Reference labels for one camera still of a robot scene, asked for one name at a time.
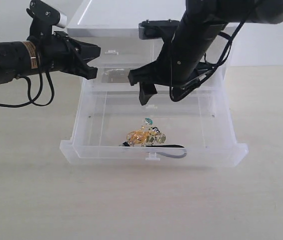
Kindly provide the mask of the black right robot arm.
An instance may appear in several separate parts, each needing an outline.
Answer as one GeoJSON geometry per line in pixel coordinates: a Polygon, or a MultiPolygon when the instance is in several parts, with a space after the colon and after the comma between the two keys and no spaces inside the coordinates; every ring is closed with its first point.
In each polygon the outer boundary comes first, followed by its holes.
{"type": "Polygon", "coordinates": [[[230,23],[276,25],[283,22],[283,0],[188,0],[180,20],[145,20],[139,24],[142,40],[161,39],[157,59],[128,74],[139,85],[139,102],[146,105],[167,86],[179,102],[205,83],[222,66],[238,34],[224,32],[230,23]]]}

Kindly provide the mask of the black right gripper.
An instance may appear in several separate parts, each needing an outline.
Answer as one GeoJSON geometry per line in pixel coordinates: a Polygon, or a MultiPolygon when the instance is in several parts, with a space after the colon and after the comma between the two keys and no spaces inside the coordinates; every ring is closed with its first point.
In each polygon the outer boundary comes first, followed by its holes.
{"type": "Polygon", "coordinates": [[[174,38],[165,43],[155,62],[131,69],[131,86],[139,84],[139,102],[145,106],[157,94],[157,85],[181,87],[189,78],[201,58],[220,33],[219,29],[178,29],[174,38]]]}

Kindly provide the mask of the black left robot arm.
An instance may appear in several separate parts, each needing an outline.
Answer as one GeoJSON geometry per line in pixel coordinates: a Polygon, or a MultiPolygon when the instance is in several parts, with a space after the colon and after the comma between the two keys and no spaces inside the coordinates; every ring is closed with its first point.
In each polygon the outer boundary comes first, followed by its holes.
{"type": "Polygon", "coordinates": [[[100,54],[99,46],[75,40],[63,31],[55,31],[49,40],[30,36],[26,41],[0,42],[0,85],[45,71],[95,79],[98,69],[88,63],[100,54]]]}

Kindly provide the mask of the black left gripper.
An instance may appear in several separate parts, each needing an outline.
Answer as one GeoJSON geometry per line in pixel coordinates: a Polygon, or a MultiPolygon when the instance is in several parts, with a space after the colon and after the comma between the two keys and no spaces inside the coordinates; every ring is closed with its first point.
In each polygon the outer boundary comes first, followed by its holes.
{"type": "Polygon", "coordinates": [[[97,77],[98,69],[88,66],[88,63],[100,56],[98,45],[71,38],[64,31],[55,31],[50,42],[42,42],[39,49],[44,72],[63,72],[87,80],[97,77]]]}

